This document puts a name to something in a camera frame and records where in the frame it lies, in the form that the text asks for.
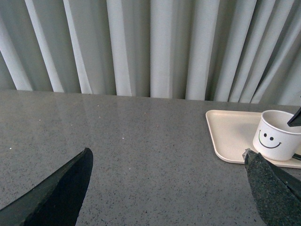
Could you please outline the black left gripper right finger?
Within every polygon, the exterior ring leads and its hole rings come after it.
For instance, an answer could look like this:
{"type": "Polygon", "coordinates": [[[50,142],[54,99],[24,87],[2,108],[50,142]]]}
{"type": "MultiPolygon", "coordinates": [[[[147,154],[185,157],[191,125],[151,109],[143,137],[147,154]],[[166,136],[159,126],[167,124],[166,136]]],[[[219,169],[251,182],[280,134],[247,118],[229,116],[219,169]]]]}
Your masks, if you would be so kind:
{"type": "Polygon", "coordinates": [[[248,182],[268,226],[301,224],[301,181],[247,148],[243,153],[248,182]]]}

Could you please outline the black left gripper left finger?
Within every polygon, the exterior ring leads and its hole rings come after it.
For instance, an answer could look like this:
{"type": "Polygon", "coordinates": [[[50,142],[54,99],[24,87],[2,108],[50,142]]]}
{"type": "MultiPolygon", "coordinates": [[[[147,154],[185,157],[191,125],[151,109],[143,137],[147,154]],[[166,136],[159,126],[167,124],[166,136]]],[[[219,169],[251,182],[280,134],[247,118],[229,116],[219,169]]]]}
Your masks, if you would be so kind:
{"type": "Polygon", "coordinates": [[[85,148],[0,211],[2,226],[74,226],[86,196],[93,153],[85,148]]]}

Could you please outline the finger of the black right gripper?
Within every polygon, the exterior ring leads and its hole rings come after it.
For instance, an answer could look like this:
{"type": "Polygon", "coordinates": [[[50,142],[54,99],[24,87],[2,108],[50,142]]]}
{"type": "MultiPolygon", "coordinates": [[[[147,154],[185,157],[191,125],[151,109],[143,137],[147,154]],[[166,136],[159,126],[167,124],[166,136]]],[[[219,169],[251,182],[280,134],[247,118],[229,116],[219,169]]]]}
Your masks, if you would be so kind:
{"type": "Polygon", "coordinates": [[[287,122],[289,127],[301,126],[301,107],[296,112],[296,114],[287,122]]]}

